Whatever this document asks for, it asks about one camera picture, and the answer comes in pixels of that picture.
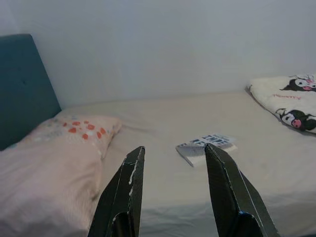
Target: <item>white bed sheet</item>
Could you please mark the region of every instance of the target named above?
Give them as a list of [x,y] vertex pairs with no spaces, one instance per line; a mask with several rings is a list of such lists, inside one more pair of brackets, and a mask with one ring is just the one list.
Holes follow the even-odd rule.
[[217,236],[206,166],[190,167],[175,150],[214,132],[237,139],[231,155],[281,235],[316,233],[316,137],[282,125],[246,92],[100,103],[62,113],[122,119],[104,161],[103,187],[127,153],[146,147],[140,237]]

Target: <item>teal headboard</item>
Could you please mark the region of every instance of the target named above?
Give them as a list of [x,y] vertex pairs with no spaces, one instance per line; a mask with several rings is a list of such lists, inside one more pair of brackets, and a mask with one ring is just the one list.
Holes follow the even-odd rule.
[[0,150],[60,112],[31,35],[0,37]]

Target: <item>white blanket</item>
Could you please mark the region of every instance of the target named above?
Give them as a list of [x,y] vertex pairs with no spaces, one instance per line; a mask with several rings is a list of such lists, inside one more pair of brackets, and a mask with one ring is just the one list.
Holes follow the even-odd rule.
[[251,81],[255,99],[287,125],[316,133],[316,81],[313,75]]

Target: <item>cartoon print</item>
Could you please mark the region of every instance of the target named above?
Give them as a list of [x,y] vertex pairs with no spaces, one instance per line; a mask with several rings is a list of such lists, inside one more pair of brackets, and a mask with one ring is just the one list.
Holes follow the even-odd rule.
[[316,128],[316,117],[311,114],[305,114],[300,110],[291,110],[286,112],[286,109],[278,109],[276,111],[276,116],[279,119],[301,131],[313,130]]
[[292,76],[289,84],[280,90],[293,91],[314,91],[316,92],[316,82],[313,75]]

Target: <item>pink pillow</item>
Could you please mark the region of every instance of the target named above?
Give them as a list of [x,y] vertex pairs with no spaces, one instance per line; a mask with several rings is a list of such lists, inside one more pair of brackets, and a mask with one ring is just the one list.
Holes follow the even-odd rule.
[[120,127],[116,118],[58,115],[0,152],[1,236],[87,236],[101,157]]

